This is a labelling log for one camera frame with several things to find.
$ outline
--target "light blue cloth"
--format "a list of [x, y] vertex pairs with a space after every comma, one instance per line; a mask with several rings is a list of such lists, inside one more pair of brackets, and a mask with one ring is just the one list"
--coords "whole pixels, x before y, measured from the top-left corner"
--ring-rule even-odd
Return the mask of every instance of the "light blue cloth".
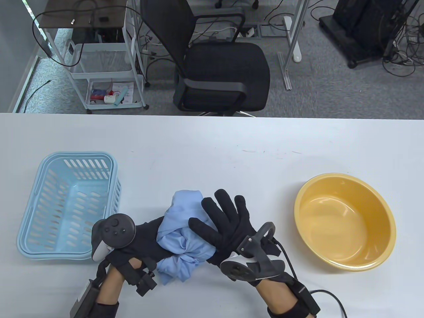
[[163, 285], [173, 278], [178, 278], [182, 282], [186, 281], [197, 266], [215, 253], [214, 246], [188, 227], [190, 218], [198, 218], [216, 229], [215, 224], [202, 208], [202, 199], [200, 191], [177, 191], [172, 197], [171, 206], [165, 212], [156, 241], [161, 247], [176, 255], [163, 259], [157, 264]]

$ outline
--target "skin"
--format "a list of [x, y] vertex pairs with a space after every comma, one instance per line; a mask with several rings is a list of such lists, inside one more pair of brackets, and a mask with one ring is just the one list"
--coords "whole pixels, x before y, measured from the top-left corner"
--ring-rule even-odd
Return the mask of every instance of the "skin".
[[[135, 269], [142, 265], [142, 262], [136, 258], [132, 258], [129, 262]], [[124, 281], [121, 273], [111, 266], [104, 283], [101, 285], [97, 303], [115, 305], [118, 302]], [[284, 283], [264, 279], [256, 286], [256, 290], [268, 305], [270, 311], [276, 315], [289, 311], [297, 302], [297, 298]]]

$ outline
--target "desk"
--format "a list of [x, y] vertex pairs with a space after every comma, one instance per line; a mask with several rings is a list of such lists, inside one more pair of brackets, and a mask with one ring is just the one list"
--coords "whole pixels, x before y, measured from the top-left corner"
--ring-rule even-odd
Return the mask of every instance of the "desk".
[[[349, 318], [421, 313], [424, 121], [295, 118], [0, 114], [0, 308], [4, 317], [60, 318], [96, 264], [24, 258], [15, 240], [41, 160], [54, 151], [108, 151], [118, 162], [120, 211], [137, 224], [162, 215], [180, 189], [246, 197], [258, 228], [272, 220], [300, 280], [343, 302]], [[293, 220], [301, 185], [340, 172], [373, 186], [393, 211], [397, 242], [381, 266], [362, 273], [329, 267], [307, 249]], [[340, 318], [337, 303], [314, 295], [318, 317]], [[125, 286], [118, 317], [267, 318], [254, 288], [204, 264], [185, 283], [140, 298]]]

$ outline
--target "chair seat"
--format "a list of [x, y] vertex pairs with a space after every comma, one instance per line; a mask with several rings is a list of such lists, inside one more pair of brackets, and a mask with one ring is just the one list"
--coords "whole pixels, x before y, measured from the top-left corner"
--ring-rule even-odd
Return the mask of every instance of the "chair seat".
[[253, 43], [203, 42], [186, 54], [184, 68], [193, 81], [240, 82], [247, 96], [240, 110], [258, 111], [268, 99], [270, 73], [261, 48]]

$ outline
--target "chair backrest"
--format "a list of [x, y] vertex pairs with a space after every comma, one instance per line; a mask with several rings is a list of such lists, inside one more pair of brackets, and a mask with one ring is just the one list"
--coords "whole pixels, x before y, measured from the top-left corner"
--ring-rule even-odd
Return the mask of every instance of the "chair backrest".
[[196, 25], [187, 0], [141, 0], [141, 16], [184, 76], [184, 55]]

